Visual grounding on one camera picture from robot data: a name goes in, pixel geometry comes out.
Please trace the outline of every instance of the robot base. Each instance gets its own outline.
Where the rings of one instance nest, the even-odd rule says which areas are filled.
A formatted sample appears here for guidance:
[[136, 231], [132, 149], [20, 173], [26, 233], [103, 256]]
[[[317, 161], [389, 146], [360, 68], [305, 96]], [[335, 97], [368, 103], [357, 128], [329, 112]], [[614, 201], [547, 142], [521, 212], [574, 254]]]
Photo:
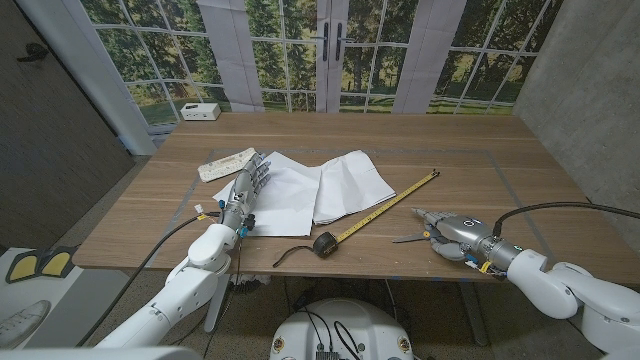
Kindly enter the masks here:
[[[271, 344], [271, 360], [352, 359], [353, 355], [342, 344], [334, 322], [341, 322], [351, 333], [360, 349], [359, 355], [367, 360], [412, 360], [413, 352], [407, 333], [391, 316], [375, 306], [353, 299], [325, 299], [307, 306], [307, 310], [320, 315], [329, 326], [314, 315], [324, 345], [324, 353], [318, 353], [318, 336], [305, 312], [297, 312], [276, 331]], [[342, 338], [353, 349], [353, 343], [344, 329], [338, 326]], [[329, 334], [333, 340], [330, 354]]]

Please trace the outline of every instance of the wooden table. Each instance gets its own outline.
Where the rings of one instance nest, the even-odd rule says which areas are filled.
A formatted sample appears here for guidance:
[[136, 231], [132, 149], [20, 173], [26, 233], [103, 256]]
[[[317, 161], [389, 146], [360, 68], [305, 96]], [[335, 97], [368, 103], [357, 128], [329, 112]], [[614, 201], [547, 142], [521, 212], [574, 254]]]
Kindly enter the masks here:
[[[491, 280], [435, 254], [426, 241], [392, 244], [423, 230], [410, 209], [452, 211], [490, 224], [523, 205], [586, 201], [569, 175], [531, 131], [512, 116], [389, 114], [224, 113], [216, 122], [183, 122], [149, 161], [73, 257], [85, 268], [137, 267], [168, 230], [196, 213], [218, 209], [211, 196], [233, 180], [202, 183], [197, 167], [248, 147], [317, 166], [349, 151], [365, 151], [380, 175], [400, 193], [433, 168], [441, 176], [402, 200], [321, 260], [299, 251], [280, 267], [288, 248], [311, 245], [324, 231], [339, 234], [372, 210], [330, 225], [310, 237], [248, 237], [242, 273], [432, 280]], [[206, 227], [199, 221], [160, 249], [152, 269], [172, 269]], [[587, 268], [594, 276], [640, 283], [640, 260], [597, 211], [548, 209], [507, 220], [502, 236], [550, 259]], [[230, 267], [235, 272], [236, 263]]]

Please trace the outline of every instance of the white box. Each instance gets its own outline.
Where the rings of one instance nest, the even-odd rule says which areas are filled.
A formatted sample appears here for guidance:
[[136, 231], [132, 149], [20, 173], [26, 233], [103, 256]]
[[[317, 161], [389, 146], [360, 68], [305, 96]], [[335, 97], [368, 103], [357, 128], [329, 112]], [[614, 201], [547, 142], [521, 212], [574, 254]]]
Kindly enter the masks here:
[[185, 120], [215, 120], [220, 115], [216, 103], [186, 103], [180, 110]]

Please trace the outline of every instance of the white robotic arm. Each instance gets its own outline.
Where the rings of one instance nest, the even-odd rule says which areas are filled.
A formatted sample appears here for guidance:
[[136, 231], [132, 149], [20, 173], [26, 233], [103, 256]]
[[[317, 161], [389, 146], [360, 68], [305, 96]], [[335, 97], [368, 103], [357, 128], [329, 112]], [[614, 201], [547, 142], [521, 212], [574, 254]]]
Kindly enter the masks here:
[[570, 263], [557, 263], [544, 272], [544, 255], [494, 237], [491, 229], [475, 218], [422, 209], [414, 212], [424, 218], [428, 229], [437, 230], [437, 236], [431, 238], [436, 252], [454, 261], [464, 260], [470, 252], [481, 255], [491, 266], [506, 271], [509, 281], [544, 314], [567, 319], [584, 306], [581, 330], [596, 347], [612, 352], [640, 342], [637, 292], [596, 279]]
[[189, 247], [188, 256], [176, 266], [165, 287], [96, 347], [121, 348], [157, 345], [169, 329], [206, 304], [218, 285], [218, 277], [231, 264], [226, 250], [253, 228], [251, 211], [260, 190], [270, 179], [269, 162], [260, 165], [264, 155], [255, 154], [240, 171], [229, 195], [221, 202], [217, 224], [209, 226]]

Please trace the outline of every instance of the door handle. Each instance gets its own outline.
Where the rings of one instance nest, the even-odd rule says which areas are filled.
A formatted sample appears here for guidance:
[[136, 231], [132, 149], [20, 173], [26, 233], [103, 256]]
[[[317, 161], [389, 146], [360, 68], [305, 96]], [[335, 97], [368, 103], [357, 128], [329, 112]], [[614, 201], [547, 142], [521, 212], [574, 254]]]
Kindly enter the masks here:
[[16, 60], [18, 60], [18, 62], [34, 62], [42, 60], [49, 53], [49, 50], [38, 43], [28, 43], [25, 46], [25, 50], [27, 51], [27, 56], [17, 58]]
[[329, 23], [324, 23], [324, 36], [312, 36], [312, 39], [323, 40], [322, 44], [322, 61], [327, 61], [329, 50]]
[[354, 38], [343, 38], [342, 37], [342, 23], [339, 23], [338, 24], [338, 38], [337, 38], [337, 41], [336, 41], [336, 61], [340, 60], [340, 48], [341, 48], [341, 45], [342, 45], [343, 41], [345, 43], [350, 43], [350, 42], [355, 42], [356, 39], [354, 39]]

